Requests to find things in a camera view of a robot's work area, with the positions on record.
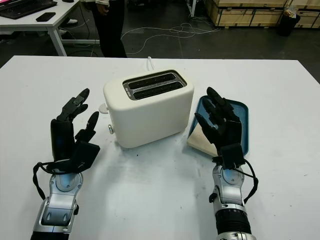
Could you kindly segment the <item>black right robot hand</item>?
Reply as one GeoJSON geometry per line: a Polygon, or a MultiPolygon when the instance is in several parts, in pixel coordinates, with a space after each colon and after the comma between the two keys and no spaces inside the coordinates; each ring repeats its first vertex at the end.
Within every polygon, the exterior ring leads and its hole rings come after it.
{"type": "Polygon", "coordinates": [[[213,144],[217,153],[221,148],[229,145],[240,144],[242,140],[242,123],[234,113],[234,108],[226,98],[221,97],[212,87],[206,90],[207,99],[202,101],[205,111],[209,116],[206,120],[200,113],[195,113],[202,132],[210,144],[213,144]]]}

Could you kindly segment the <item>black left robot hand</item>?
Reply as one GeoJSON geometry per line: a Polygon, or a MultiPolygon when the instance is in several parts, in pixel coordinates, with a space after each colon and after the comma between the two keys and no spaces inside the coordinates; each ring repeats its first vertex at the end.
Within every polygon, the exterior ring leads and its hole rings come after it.
{"type": "Polygon", "coordinates": [[[74,119],[87,110],[85,104],[90,90],[85,88],[76,97],[72,97],[63,107],[61,113],[50,122],[51,147],[54,161],[94,160],[100,147],[90,143],[96,134],[95,127],[99,112],[95,111],[87,121],[86,127],[74,133],[74,119]]]}

